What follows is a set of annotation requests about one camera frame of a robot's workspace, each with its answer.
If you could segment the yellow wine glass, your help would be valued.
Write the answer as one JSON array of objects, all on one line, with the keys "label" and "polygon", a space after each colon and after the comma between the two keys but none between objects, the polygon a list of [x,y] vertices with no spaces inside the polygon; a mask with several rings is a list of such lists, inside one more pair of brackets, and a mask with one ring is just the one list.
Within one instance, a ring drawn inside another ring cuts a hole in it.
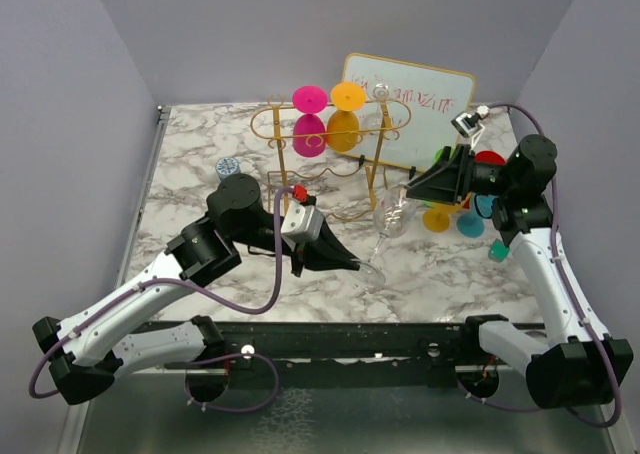
[{"label": "yellow wine glass", "polygon": [[460,209],[457,205],[433,204],[422,217],[426,229],[435,232],[445,232],[450,227],[450,216]]}]

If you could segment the red wine glass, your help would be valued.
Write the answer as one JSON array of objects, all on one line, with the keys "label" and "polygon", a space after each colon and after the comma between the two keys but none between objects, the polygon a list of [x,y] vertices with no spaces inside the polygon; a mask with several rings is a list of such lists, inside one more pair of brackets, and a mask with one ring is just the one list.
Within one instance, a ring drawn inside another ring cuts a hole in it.
[{"label": "red wine glass", "polygon": [[497,166],[503,166],[506,163],[506,160],[502,155],[492,150],[483,150],[476,152],[472,149],[466,149],[463,151],[463,153],[466,160],[464,161],[464,167],[462,169],[460,187],[467,193],[467,196],[463,199],[463,208],[471,211],[473,208],[472,195],[476,194],[475,190],[471,190],[469,188],[466,181],[468,174],[471,172],[471,157],[474,157],[474,160],[477,162]]}]

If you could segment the blue wine glass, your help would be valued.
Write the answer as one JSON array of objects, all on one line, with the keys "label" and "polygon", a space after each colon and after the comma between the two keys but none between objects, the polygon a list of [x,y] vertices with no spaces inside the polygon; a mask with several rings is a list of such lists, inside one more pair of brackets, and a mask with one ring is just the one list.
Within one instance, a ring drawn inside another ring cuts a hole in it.
[{"label": "blue wine glass", "polygon": [[469,201],[469,211],[461,215],[456,226],[458,231],[469,238],[480,237],[485,230],[485,222],[492,218],[493,195],[473,194]]}]

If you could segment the gold wire glass rack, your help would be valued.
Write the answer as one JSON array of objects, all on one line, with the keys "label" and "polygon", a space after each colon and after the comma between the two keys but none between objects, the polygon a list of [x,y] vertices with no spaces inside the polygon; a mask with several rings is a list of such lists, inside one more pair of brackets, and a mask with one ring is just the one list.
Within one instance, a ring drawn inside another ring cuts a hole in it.
[{"label": "gold wire glass rack", "polygon": [[340,222],[361,221],[370,216],[377,206],[379,196],[393,186],[388,177],[389,165],[381,161],[384,143],[400,139],[400,130],[411,123],[410,120],[394,125],[390,108],[400,106],[407,115],[410,107],[401,100],[392,100],[381,105],[381,124],[372,129],[359,130],[357,139],[363,140],[366,134],[376,138],[374,157],[364,155],[349,157],[344,153],[326,148],[313,158],[300,157],[287,164],[288,152],[293,148],[293,130],[281,118],[285,111],[292,110],[292,104],[269,102],[257,110],[250,120],[250,130],[254,136],[267,142],[268,147],[277,153],[278,167],[262,175],[266,186],[267,203],[275,205],[275,194],[281,187],[302,185],[306,188],[329,190],[332,202],[328,205],[328,215]]}]

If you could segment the orange wine glass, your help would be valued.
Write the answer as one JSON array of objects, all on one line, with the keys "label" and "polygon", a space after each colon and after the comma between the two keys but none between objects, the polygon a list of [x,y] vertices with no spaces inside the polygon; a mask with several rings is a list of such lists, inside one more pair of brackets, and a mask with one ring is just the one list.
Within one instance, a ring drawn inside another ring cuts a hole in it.
[{"label": "orange wine glass", "polygon": [[356,83],[341,82],[330,93],[335,112],[327,127],[327,144],[336,152],[353,149],[359,140],[359,120],[355,112],[366,102],[365,91]]}]

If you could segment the pink wine glass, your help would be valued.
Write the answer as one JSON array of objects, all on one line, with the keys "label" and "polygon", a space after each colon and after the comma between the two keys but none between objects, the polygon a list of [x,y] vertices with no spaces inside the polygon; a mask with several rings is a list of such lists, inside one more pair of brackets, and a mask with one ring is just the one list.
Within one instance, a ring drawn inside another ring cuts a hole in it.
[{"label": "pink wine glass", "polygon": [[328,96],[322,88],[307,85],[298,88],[291,100],[301,113],[293,128],[293,148],[306,158],[319,156],[326,148],[326,130],[318,114],[327,107]]}]

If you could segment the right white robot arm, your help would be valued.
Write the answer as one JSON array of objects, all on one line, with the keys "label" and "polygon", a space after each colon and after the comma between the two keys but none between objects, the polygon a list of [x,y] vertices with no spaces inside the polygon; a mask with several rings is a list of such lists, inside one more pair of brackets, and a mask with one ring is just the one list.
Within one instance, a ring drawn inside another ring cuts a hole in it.
[{"label": "right white robot arm", "polygon": [[543,341],[500,316],[471,322],[461,357],[481,365],[493,355],[525,379],[542,409],[621,403],[620,384],[632,361],[591,309],[565,258],[544,192],[556,174],[557,149],[528,135],[503,165],[478,161],[469,146],[445,148],[438,162],[411,180],[411,199],[453,205],[468,194],[490,195],[492,223],[531,285],[546,331]]}]

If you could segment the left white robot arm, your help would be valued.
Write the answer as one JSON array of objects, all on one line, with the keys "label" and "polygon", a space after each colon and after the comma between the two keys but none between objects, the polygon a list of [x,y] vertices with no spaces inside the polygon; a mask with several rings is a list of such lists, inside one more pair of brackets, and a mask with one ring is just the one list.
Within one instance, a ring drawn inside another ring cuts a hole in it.
[{"label": "left white robot arm", "polygon": [[[254,177],[233,174],[223,179],[208,196],[204,216],[186,226],[137,276],[75,315],[37,321],[32,330],[43,357],[29,381],[30,396],[47,398],[36,388],[44,369],[55,385],[51,393],[78,405],[104,393],[117,378],[156,365],[214,366],[225,348],[210,318],[196,316],[146,333],[139,327],[193,293],[239,313],[264,314],[278,300],[285,257],[294,276],[305,270],[359,271],[359,259],[333,234],[314,197],[300,185],[284,187],[276,195],[285,194],[293,197],[287,212],[278,207],[267,211]],[[260,307],[236,304],[208,289],[240,265],[238,244],[273,255],[273,290]]]}]

